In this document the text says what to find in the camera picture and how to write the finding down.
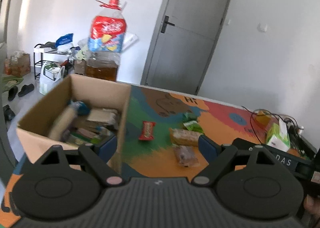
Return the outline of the long beige snack packet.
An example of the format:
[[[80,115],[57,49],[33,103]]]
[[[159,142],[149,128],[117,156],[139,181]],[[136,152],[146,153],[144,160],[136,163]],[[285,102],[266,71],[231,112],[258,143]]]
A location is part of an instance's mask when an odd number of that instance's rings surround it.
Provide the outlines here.
[[[60,141],[64,131],[71,125],[73,120],[77,117],[78,112],[73,106],[68,106],[54,121],[48,138]]]

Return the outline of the blue snack packet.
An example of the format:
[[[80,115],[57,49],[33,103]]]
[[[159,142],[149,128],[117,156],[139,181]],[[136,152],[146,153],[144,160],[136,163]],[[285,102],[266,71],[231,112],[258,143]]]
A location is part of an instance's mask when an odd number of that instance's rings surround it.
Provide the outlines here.
[[[70,100],[68,105],[76,111],[78,116],[88,115],[91,111],[91,109],[83,101]]]

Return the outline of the white snack packet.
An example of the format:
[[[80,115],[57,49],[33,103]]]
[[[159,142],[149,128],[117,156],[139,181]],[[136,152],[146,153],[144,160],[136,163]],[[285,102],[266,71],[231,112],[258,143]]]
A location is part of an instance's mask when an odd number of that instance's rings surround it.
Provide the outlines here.
[[[119,113],[115,109],[93,108],[86,119],[87,121],[98,122],[118,128]]]

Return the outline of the red snack packet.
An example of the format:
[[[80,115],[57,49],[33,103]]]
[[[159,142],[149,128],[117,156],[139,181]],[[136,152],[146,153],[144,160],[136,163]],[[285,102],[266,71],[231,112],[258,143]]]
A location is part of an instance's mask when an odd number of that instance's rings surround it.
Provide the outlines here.
[[[153,137],[153,129],[156,123],[151,121],[143,121],[142,132],[139,136],[140,141],[151,141],[154,139]]]

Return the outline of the brown snack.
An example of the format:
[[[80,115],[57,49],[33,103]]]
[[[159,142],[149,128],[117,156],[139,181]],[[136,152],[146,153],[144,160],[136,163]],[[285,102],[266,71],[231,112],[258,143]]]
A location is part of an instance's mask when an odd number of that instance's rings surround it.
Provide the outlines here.
[[[79,128],[75,131],[72,131],[69,134],[66,143],[71,144],[73,146],[80,146],[86,143],[92,143],[97,145],[102,143],[103,140],[111,137],[112,135],[113,133],[110,132],[108,129],[104,129],[102,132],[95,133],[90,130]]]

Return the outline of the green tissue box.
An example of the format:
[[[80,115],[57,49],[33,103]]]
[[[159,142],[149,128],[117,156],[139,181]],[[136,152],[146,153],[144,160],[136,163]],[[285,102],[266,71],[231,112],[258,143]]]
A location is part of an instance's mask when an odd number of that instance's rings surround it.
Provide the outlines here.
[[[283,152],[287,152],[291,148],[287,125],[282,119],[271,125],[266,134],[265,144]]]

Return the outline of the open cardboard box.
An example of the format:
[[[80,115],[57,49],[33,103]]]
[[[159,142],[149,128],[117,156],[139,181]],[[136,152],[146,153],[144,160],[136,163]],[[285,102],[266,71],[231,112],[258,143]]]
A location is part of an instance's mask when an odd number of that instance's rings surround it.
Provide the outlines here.
[[[54,120],[70,100],[83,101],[90,108],[115,109],[120,113],[117,149],[107,164],[121,172],[121,148],[125,141],[125,124],[131,86],[113,81],[71,74],[31,107],[17,124],[17,136],[31,163],[39,159],[51,146],[76,149],[75,146],[52,140],[48,133]]]

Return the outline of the yellow object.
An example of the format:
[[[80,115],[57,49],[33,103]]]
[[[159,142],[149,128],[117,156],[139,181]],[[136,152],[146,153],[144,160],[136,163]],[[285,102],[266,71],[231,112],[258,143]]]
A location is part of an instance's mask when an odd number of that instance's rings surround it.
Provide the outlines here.
[[[269,123],[272,121],[272,115],[265,110],[259,110],[253,116],[253,119],[260,128],[265,129],[266,127],[268,127]]]

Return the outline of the brown chocolate snack packet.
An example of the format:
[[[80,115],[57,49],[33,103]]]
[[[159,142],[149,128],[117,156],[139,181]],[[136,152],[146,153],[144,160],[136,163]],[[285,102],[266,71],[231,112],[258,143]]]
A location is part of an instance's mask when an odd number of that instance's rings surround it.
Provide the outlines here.
[[[173,147],[177,163],[182,167],[199,166],[199,161],[191,146],[175,145]]]

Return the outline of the green snack packet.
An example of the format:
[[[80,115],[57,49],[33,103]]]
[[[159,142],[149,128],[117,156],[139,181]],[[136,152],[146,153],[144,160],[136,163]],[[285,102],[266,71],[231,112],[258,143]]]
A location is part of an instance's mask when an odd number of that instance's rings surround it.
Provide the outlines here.
[[[197,121],[197,116],[191,112],[186,112],[182,115],[182,121],[183,122]]]
[[[200,126],[200,124],[197,121],[184,122],[183,125],[189,131],[193,131],[193,132],[198,132],[198,133],[204,134],[204,131],[203,131],[202,127]]]

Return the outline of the black shoe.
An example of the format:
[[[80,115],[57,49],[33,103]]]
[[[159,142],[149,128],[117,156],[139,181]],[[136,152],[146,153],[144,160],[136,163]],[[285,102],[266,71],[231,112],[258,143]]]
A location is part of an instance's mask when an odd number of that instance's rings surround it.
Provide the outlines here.
[[[9,105],[5,105],[3,107],[3,113],[4,113],[5,122],[12,121],[12,119],[16,116]]]

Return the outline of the black slipper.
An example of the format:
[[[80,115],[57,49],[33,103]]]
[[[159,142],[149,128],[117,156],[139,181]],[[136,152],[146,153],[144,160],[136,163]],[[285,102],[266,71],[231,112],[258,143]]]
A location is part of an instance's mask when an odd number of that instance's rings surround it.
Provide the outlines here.
[[[18,96],[24,97],[25,95],[31,93],[34,90],[35,86],[33,84],[23,85],[21,90],[18,92]]]
[[[13,101],[13,99],[16,97],[16,94],[18,93],[18,87],[13,86],[8,91],[8,101]]]

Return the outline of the colourful cartoon table mat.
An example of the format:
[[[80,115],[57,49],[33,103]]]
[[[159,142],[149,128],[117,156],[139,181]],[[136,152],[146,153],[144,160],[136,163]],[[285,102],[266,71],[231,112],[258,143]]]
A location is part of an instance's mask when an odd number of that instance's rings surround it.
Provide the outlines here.
[[[18,123],[1,227],[303,227],[311,165],[250,141],[248,111],[88,78]]]

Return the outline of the white plastic bag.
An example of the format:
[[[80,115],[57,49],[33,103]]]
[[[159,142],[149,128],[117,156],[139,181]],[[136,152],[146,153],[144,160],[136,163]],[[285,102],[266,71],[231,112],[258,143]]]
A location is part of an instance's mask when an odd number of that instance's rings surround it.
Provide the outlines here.
[[[49,93],[59,82],[63,80],[65,66],[56,62],[46,61],[41,68],[39,92],[42,95]]]

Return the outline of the green floor mat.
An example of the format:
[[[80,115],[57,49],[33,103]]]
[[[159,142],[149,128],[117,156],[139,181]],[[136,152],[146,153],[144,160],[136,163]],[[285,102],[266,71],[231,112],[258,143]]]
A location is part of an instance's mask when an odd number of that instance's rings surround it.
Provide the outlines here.
[[[9,91],[12,87],[19,85],[23,81],[23,78],[15,77],[13,75],[2,74],[2,92]]]

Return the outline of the SF cardboard box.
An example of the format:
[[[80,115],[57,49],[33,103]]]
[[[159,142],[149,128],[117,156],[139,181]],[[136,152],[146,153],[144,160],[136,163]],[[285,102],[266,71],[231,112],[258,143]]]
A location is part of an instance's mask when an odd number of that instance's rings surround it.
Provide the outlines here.
[[[74,60],[74,73],[78,75],[85,75],[86,60]]]

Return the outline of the brown box with bag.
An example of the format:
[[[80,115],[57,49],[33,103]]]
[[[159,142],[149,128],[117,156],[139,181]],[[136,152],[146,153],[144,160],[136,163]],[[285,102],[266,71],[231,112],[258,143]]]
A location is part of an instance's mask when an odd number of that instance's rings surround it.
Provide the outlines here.
[[[30,73],[30,54],[24,51],[15,51],[4,60],[4,73],[21,78]]]

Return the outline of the panda print bag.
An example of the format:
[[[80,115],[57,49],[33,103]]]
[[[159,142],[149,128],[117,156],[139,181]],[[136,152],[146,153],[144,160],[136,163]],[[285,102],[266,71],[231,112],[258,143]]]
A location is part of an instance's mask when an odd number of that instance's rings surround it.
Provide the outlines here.
[[[76,53],[75,57],[77,60],[87,60],[90,55],[90,50],[88,49],[88,38],[81,39],[78,41],[78,47],[80,48]]]

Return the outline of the blue white bag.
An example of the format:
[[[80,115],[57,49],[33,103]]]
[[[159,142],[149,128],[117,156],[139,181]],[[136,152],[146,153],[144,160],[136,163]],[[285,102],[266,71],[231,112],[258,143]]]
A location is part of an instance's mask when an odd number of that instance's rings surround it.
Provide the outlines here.
[[[73,42],[73,33],[66,34],[64,36],[59,37],[55,42],[55,47],[68,45]]]

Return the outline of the white plastic board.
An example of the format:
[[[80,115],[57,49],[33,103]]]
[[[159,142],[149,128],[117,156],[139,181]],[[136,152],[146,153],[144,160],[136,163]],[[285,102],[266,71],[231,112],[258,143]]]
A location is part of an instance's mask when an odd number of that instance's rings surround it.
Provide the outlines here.
[[[123,41],[121,53],[125,52],[130,47],[132,47],[136,42],[138,42],[138,40],[139,39],[138,39],[138,36],[136,36],[136,34],[126,32],[124,35],[124,41]]]

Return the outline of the large iced tea bottle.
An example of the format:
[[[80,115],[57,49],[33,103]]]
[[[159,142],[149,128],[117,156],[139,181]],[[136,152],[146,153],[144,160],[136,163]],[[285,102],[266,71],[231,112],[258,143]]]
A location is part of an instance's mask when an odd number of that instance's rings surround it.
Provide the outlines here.
[[[127,24],[119,0],[98,3],[101,11],[91,23],[85,75],[116,81]]]

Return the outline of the grey door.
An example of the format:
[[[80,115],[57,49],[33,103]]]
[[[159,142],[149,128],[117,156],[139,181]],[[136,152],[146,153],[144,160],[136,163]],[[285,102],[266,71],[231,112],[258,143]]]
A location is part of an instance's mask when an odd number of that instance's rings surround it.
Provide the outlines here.
[[[197,94],[230,0],[163,0],[141,84]]]

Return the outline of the white wall switch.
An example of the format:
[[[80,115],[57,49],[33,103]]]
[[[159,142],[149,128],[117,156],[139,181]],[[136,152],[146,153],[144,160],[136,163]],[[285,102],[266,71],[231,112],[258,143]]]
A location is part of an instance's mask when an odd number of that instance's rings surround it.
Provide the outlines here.
[[[266,33],[268,30],[268,25],[266,23],[259,23],[258,30],[261,33]]]

